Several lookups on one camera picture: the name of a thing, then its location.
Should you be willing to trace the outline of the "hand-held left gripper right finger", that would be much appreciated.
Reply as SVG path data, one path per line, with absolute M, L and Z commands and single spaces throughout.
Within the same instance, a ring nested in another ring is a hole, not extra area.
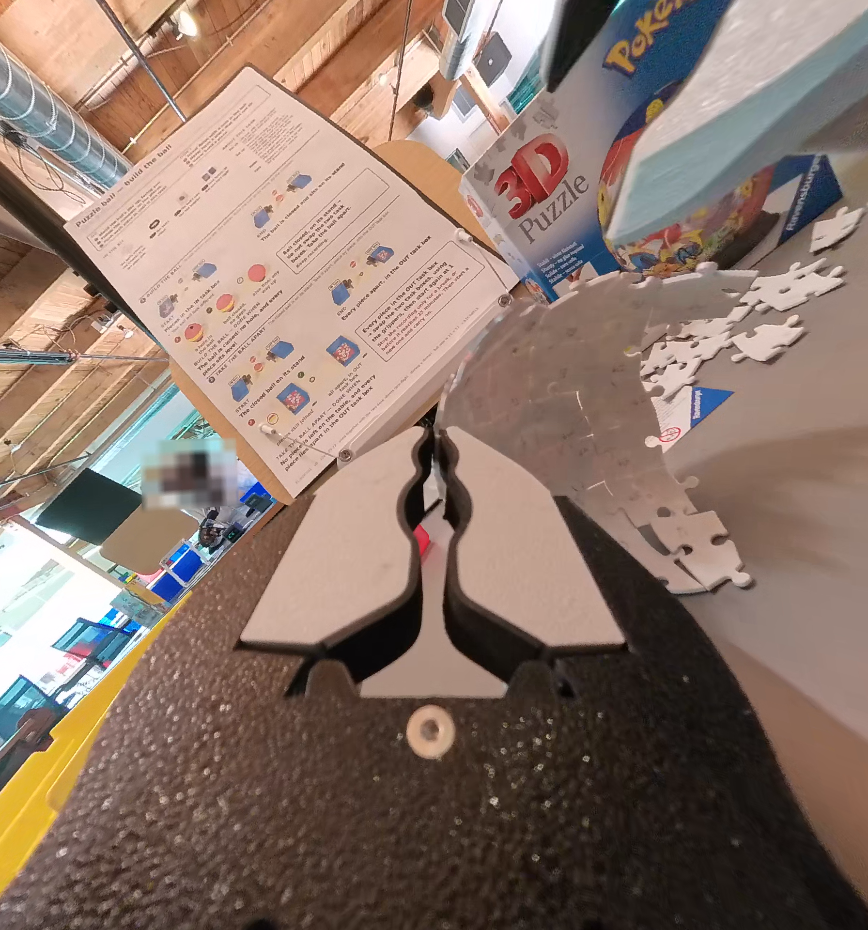
M 548 648 L 621 648 L 611 609 L 544 484 L 458 427 L 451 476 L 471 515 L 454 534 L 460 592 Z

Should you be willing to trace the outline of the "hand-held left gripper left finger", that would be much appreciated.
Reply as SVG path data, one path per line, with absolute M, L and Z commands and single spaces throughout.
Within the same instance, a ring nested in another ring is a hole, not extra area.
M 246 647 L 328 650 L 420 588 L 409 496 L 422 496 L 429 430 L 412 427 L 354 459 L 314 495 L 240 635 Z

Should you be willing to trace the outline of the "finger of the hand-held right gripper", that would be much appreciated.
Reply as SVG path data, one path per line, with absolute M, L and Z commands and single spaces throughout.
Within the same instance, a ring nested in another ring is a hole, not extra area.
M 643 131 L 607 233 L 625 245 L 790 155 L 868 150 L 868 1 L 732 2 Z

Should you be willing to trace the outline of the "partly built puzzle ball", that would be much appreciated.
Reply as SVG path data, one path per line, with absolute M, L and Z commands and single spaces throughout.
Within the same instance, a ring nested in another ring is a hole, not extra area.
M 474 343 L 439 403 L 458 427 L 567 497 L 674 594 L 752 578 L 713 511 L 699 512 L 669 470 L 654 400 L 696 382 L 699 347 L 642 362 L 642 337 L 729 313 L 757 271 L 660 279 L 608 273 L 551 304 L 513 300 Z

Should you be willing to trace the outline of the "pile of white puzzle pieces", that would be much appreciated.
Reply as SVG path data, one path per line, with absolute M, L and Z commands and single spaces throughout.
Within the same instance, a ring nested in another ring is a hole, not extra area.
M 845 268 L 827 268 L 825 253 L 850 237 L 866 215 L 868 199 L 816 221 L 809 242 L 812 261 L 795 262 L 784 273 L 720 273 L 704 264 L 699 279 L 715 281 L 719 298 L 733 301 L 733 307 L 723 316 L 706 317 L 706 306 L 694 306 L 687 296 L 684 319 L 650 325 L 649 354 L 639 368 L 644 391 L 668 401 L 693 386 L 699 368 L 722 351 L 732 350 L 733 363 L 768 364 L 793 345 L 805 332 L 796 309 L 844 285 Z

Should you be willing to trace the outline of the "paper puzzle leaflet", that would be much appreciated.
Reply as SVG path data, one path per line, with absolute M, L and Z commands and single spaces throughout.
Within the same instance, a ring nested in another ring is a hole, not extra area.
M 666 451 L 733 396 L 727 389 L 684 386 L 668 400 L 652 397 L 659 433 L 645 438 L 648 448 Z

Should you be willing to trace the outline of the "blue puzzle box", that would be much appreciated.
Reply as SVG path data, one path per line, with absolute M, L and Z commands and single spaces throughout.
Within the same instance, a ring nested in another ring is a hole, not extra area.
M 760 169 L 682 220 L 628 244 L 607 234 L 642 132 L 681 89 L 728 2 L 602 2 L 591 40 L 560 2 L 552 90 L 540 90 L 468 169 L 460 189 L 497 250 L 539 299 L 578 281 L 627 272 L 665 278 L 702 262 L 749 268 L 841 200 L 830 161 L 788 157 Z

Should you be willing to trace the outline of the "laminated instruction sheet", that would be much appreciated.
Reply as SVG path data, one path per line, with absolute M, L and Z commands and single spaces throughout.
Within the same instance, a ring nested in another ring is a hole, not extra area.
M 253 66 L 65 231 L 286 504 L 415 423 L 518 283 Z

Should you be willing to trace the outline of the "task instruction sheet on board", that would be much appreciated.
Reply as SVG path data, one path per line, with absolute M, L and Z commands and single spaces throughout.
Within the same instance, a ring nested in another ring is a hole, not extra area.
M 459 192 L 461 173 L 434 151 L 422 143 L 403 139 L 380 144 L 374 149 L 374 153 L 393 171 L 399 173 L 419 192 L 428 197 L 456 225 L 463 227 L 476 238 L 483 247 L 491 246 L 492 242 L 484 228 L 476 215 L 469 210 Z M 411 427 L 428 413 L 440 401 L 444 385 L 455 374 L 466 353 L 481 333 L 482 331 L 479 330 L 469 337 L 463 347 L 454 352 L 439 371 L 431 375 L 420 388 L 415 389 L 406 400 L 400 401 L 395 411 L 388 415 L 386 423 L 375 423 L 364 430 L 356 440 L 358 446 L 356 453 L 362 453 L 381 445 L 383 441 Z M 252 471 L 256 481 L 261 482 L 267 493 L 277 501 L 276 508 L 282 509 L 291 505 L 295 501 L 295 496 L 287 491 L 265 460 L 255 452 L 250 444 L 242 436 L 237 435 L 232 421 L 217 408 L 202 388 L 173 360 L 169 362 L 169 373 L 172 382 L 215 431 L 221 437 L 235 441 L 239 459 Z

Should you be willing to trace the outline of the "black wall speaker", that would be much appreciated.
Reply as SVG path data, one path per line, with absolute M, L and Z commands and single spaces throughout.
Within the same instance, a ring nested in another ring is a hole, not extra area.
M 511 52 L 501 34 L 492 31 L 476 55 L 474 65 L 485 85 L 491 87 L 506 72 L 511 59 Z

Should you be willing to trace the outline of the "metal ventilation duct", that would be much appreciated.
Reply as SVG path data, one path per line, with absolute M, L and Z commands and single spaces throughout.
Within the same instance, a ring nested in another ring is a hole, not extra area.
M 126 158 L 1 42 L 0 120 L 103 189 L 130 171 Z

